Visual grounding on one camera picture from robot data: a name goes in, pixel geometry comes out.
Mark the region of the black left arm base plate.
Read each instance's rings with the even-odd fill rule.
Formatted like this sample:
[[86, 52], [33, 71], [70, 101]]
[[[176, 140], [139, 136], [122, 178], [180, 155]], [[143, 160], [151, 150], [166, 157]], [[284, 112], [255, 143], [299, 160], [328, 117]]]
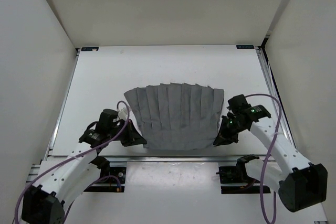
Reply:
[[99, 180], [86, 188], [84, 192], [123, 193], [125, 190], [126, 176], [126, 163], [110, 163], [109, 170], [102, 170]]

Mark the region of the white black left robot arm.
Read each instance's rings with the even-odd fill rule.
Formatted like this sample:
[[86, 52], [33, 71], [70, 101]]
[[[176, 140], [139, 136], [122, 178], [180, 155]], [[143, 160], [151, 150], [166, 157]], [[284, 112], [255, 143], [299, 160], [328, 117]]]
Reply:
[[110, 175], [110, 162], [100, 156], [112, 141], [124, 147], [147, 143], [130, 120], [128, 107], [104, 109], [68, 157], [29, 184], [18, 200], [22, 213], [15, 222], [64, 223], [76, 198], [91, 185], [113, 178], [120, 187], [117, 176]]

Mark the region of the grey pleated skirt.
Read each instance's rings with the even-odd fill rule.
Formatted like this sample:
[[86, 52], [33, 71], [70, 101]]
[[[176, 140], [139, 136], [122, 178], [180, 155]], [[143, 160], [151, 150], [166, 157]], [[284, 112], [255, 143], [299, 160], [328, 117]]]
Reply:
[[124, 93], [144, 147], [159, 151], [209, 148], [218, 135], [225, 91], [199, 84], [169, 83]]

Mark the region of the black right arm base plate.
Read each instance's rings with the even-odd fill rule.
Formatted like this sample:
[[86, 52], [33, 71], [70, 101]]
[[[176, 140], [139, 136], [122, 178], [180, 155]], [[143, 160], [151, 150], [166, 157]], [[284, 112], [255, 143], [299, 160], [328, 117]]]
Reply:
[[259, 194], [260, 181], [247, 175], [245, 164], [260, 160], [256, 155], [246, 155], [237, 160], [235, 166], [220, 166], [216, 175], [219, 175], [222, 195]]

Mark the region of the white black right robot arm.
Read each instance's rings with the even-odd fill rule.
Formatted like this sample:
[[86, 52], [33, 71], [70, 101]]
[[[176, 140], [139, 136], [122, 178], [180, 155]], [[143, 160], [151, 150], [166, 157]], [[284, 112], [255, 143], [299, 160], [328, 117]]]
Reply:
[[281, 135], [279, 122], [274, 121], [264, 106], [250, 105], [243, 94], [229, 99], [228, 104], [229, 112], [222, 117], [214, 146], [237, 143], [239, 133], [248, 130], [277, 163], [272, 166], [256, 155], [243, 156], [237, 160], [236, 177], [242, 182], [255, 179], [267, 186], [291, 212], [324, 202], [328, 183], [326, 168], [313, 164]]

